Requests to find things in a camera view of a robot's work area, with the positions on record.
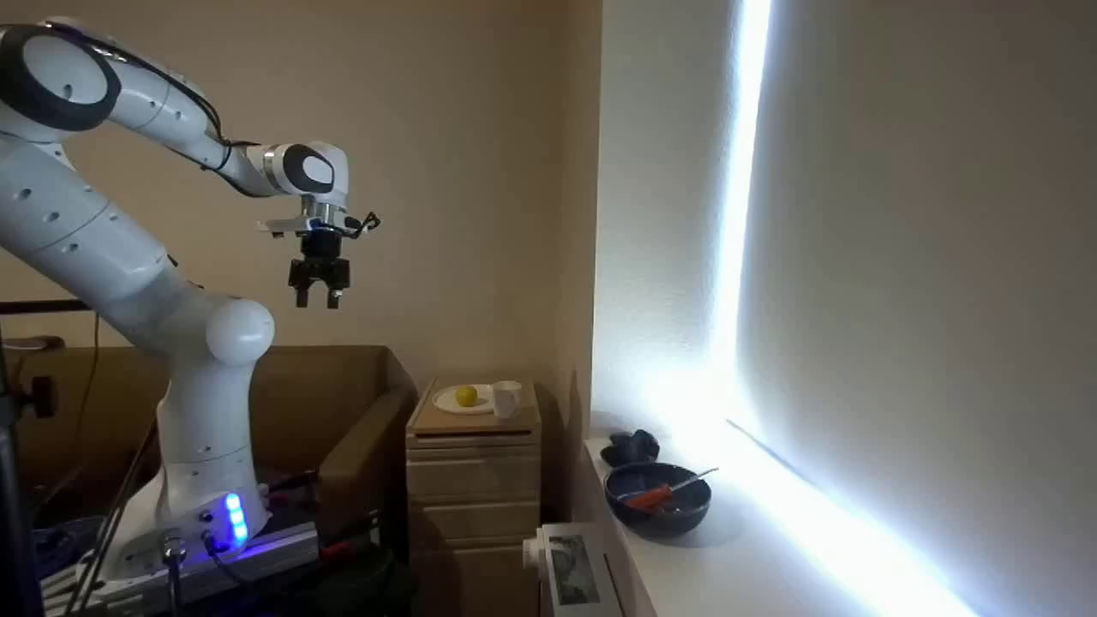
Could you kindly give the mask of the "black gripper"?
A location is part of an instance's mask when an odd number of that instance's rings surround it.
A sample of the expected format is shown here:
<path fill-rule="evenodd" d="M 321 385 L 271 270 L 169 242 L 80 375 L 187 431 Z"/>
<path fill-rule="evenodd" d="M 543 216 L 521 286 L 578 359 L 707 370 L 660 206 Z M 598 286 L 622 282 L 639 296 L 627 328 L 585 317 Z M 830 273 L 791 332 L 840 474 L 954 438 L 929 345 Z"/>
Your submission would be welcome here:
<path fill-rule="evenodd" d="M 351 286 L 351 260 L 342 256 L 342 241 L 335 232 L 304 232 L 300 256 L 288 270 L 295 287 L 295 305 L 308 309 L 308 287 L 321 282 L 324 309 L 340 309 L 342 287 Z"/>

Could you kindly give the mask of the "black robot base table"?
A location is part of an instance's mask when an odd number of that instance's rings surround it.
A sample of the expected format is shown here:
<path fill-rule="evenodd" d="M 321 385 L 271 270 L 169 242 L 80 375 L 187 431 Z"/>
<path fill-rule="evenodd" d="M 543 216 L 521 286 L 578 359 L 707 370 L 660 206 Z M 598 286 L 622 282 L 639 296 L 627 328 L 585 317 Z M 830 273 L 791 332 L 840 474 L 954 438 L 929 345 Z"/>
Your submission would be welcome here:
<path fill-rule="evenodd" d="M 183 519 L 153 486 L 152 535 L 122 541 L 127 506 L 112 512 L 95 541 L 40 578 L 46 617 L 153 617 L 200 602 L 286 602 L 313 598 L 324 573 L 376 551 L 380 530 L 358 519 L 331 530 L 319 499 L 295 485 L 230 486 L 203 497 Z"/>

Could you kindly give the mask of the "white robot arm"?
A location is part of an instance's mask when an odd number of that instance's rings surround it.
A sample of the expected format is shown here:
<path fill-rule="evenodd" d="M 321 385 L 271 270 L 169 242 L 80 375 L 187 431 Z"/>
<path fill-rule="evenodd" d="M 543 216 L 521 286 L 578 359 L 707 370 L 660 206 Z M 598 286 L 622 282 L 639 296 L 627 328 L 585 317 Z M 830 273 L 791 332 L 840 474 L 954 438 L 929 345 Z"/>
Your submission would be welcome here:
<path fill-rule="evenodd" d="M 72 167 L 63 143 L 102 124 L 195 160 L 244 197 L 295 197 L 300 214 L 271 226 L 300 241 L 295 287 L 346 287 L 340 242 L 363 222 L 346 214 L 340 146 L 230 141 L 214 105 L 161 65 L 58 21 L 3 28 L 0 248 L 169 359 L 161 474 L 127 499 L 105 551 L 112 569 L 131 573 L 169 535 L 244 549 L 263 530 L 250 378 L 271 350 L 273 320 L 256 303 L 186 282 L 169 252 Z"/>

